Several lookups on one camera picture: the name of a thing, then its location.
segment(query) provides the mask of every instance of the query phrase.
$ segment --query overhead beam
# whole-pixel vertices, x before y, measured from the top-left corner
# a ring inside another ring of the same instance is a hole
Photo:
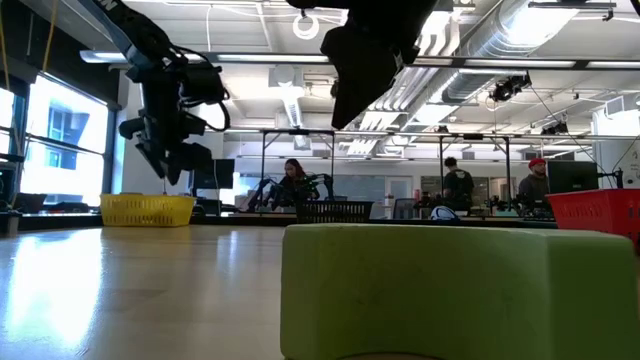
[[[117,52],[83,50],[80,56],[88,63],[126,63],[124,55]],[[219,64],[290,64],[290,65],[330,65],[322,55],[283,53],[204,53],[212,63]],[[200,61],[195,54],[187,54],[194,62]],[[554,58],[477,58],[458,56],[419,56],[407,67],[455,68],[488,70],[550,70],[550,71],[639,71],[640,60],[620,59],[554,59]]]

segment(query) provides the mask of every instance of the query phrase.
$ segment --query ceiling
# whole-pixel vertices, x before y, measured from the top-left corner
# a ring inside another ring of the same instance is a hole
[[[50,17],[50,1],[22,1],[41,16]],[[63,31],[91,49],[116,51],[105,35],[107,32],[104,28],[77,0],[60,1],[58,26]],[[199,51],[315,54],[319,52],[324,33],[344,19],[343,12],[338,10],[309,12],[320,18],[319,33],[311,40],[302,40],[292,30],[298,11],[288,7],[282,0],[226,1],[224,3],[228,5],[219,5],[221,3],[223,2],[211,6],[198,0],[190,1],[189,4],[155,0],[125,1],[127,6],[159,25],[174,43]],[[475,10],[459,15],[460,37],[463,40],[465,33],[495,3],[496,0],[476,0]],[[640,31],[640,18],[629,1],[620,0],[617,3],[614,20],[601,21],[599,18],[605,13],[606,11],[579,13],[555,37],[531,55],[558,58],[640,56],[640,43],[634,35]],[[207,17],[209,39],[206,31]],[[309,26],[305,22],[309,20],[302,20],[301,27]],[[268,91],[271,67],[224,66],[223,80],[232,97],[229,107],[236,115],[232,120],[234,127],[268,126],[276,121],[277,113],[283,112],[282,100]],[[329,90],[336,72],[328,66],[304,66],[302,71],[305,96],[299,99],[300,109],[303,114],[314,114],[313,126],[303,122],[304,126],[330,128],[333,100]],[[544,105],[530,89],[517,95],[509,103],[495,105],[487,99],[486,89],[479,91],[465,106],[443,119],[442,123],[446,123],[450,131],[456,132],[495,129],[525,132],[531,129],[531,124],[540,127],[549,123],[551,111],[568,120],[572,133],[583,133],[590,131],[591,111],[602,106],[604,100],[614,98],[621,91],[640,91],[640,72],[532,71],[531,79],[534,89],[544,100]]]

